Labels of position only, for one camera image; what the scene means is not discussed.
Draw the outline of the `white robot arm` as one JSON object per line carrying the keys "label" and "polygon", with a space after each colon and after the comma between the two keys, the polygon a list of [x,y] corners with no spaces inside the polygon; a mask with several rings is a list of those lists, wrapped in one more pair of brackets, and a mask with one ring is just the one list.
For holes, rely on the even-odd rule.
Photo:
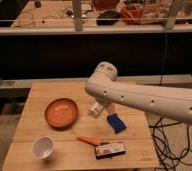
{"label": "white robot arm", "polygon": [[114,102],[192,125],[192,89],[119,83],[117,68],[97,65],[85,91],[101,101]]}

